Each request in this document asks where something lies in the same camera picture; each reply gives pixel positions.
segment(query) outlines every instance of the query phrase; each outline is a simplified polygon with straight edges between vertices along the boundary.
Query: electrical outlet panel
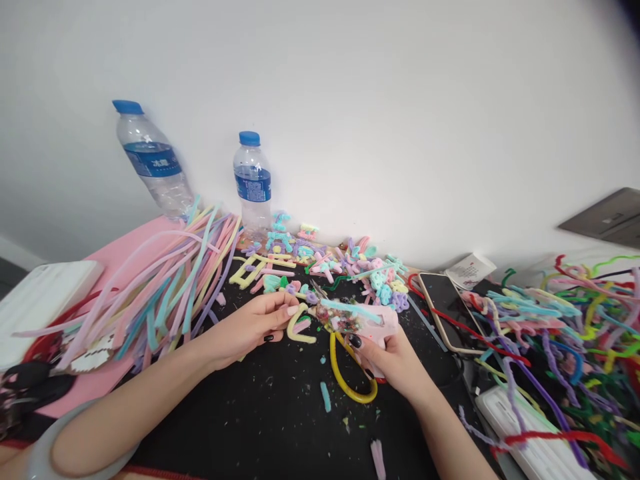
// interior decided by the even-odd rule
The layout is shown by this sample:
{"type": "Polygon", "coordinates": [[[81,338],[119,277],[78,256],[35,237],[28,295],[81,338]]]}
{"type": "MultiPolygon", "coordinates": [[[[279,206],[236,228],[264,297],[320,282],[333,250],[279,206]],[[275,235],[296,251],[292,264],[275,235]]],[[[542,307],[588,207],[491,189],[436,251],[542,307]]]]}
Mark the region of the electrical outlet panel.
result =
{"type": "Polygon", "coordinates": [[[559,228],[640,249],[640,191],[620,189],[562,223],[559,228]]]}

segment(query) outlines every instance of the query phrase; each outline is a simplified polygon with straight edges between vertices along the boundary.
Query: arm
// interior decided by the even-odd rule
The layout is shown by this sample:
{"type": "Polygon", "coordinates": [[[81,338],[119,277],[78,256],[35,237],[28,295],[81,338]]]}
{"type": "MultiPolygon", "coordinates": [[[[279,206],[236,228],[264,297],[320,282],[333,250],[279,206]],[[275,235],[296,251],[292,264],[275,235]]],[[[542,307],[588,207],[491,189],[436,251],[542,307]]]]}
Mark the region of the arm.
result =
{"type": "Polygon", "coordinates": [[[497,480],[480,450],[426,372],[402,328],[385,339],[384,351],[374,342],[349,336],[349,343],[382,370],[387,381],[413,406],[429,452],[443,480],[497,480]]]}
{"type": "MultiPolygon", "coordinates": [[[[60,432],[51,450],[54,469],[67,477],[82,477],[112,464],[134,448],[206,376],[266,341],[282,340],[298,303],[284,292],[256,297],[96,402],[60,432]]],[[[0,477],[25,478],[30,450],[0,466],[0,477]]]]}

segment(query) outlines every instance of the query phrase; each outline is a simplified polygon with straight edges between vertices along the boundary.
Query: water bottle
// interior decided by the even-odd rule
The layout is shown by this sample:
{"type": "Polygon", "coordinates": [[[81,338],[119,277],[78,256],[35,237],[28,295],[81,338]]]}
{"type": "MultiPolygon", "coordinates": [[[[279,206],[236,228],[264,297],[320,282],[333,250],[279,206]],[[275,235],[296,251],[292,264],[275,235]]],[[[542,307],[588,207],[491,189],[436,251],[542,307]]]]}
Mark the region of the water bottle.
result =
{"type": "Polygon", "coordinates": [[[271,224],[271,172],[260,150],[260,135],[240,132],[240,148],[233,157],[233,172],[242,204],[245,238],[265,244],[271,224]]]}
{"type": "Polygon", "coordinates": [[[133,168],[170,220],[186,219],[194,198],[173,148],[139,103],[113,100],[120,113],[116,132],[133,168]]]}

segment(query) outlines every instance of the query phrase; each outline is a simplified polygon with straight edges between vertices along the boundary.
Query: phone screen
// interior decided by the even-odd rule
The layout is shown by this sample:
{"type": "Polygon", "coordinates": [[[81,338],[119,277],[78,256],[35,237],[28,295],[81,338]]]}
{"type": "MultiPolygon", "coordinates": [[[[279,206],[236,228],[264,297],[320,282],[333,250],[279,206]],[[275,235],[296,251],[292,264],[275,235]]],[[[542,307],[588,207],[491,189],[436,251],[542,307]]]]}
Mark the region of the phone screen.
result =
{"type": "MultiPolygon", "coordinates": [[[[446,275],[434,273],[421,273],[420,279],[425,286],[434,308],[452,319],[465,324],[475,332],[485,335],[478,322],[458,294],[458,290],[446,275]]],[[[481,342],[476,340],[469,332],[454,327],[450,322],[441,318],[442,326],[451,342],[456,348],[486,350],[481,342]]]]}

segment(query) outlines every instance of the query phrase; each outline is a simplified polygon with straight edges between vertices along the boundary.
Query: black table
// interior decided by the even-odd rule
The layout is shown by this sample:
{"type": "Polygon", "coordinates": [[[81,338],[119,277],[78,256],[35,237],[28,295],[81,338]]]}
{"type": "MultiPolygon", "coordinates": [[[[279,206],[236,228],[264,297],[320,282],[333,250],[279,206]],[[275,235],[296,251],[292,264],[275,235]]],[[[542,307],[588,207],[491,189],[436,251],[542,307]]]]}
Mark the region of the black table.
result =
{"type": "MultiPolygon", "coordinates": [[[[234,261],[231,273],[240,265],[234,261]]],[[[303,267],[295,272],[295,279],[308,281],[303,267]]],[[[328,285],[322,277],[312,278],[320,286],[328,285]]],[[[362,289],[360,282],[342,282],[329,297],[361,301],[362,289]]],[[[222,292],[226,306],[214,306],[220,319],[253,298],[249,289],[241,291],[228,283],[222,292]]],[[[426,308],[420,298],[413,298],[426,308]]],[[[454,356],[442,352],[413,309],[399,318],[448,402],[455,411],[464,406],[469,422],[482,430],[454,356]]],[[[329,334],[317,331],[319,326],[313,319],[304,332],[318,338],[312,345],[285,336],[282,342],[266,344],[244,361],[208,376],[143,440],[131,462],[204,479],[375,479],[369,444],[376,437],[382,441],[388,479],[438,478],[408,402],[389,385],[380,385],[376,399],[368,405],[348,398],[331,370],[329,334]],[[320,393],[321,381],[329,388],[329,413],[320,393]],[[344,418],[348,418],[349,432],[344,418]]],[[[337,357],[347,383],[366,393],[368,380],[340,346],[337,357]]],[[[33,415],[20,437],[34,440],[49,423],[33,415]]],[[[487,446],[476,443],[499,472],[487,446]]]]}

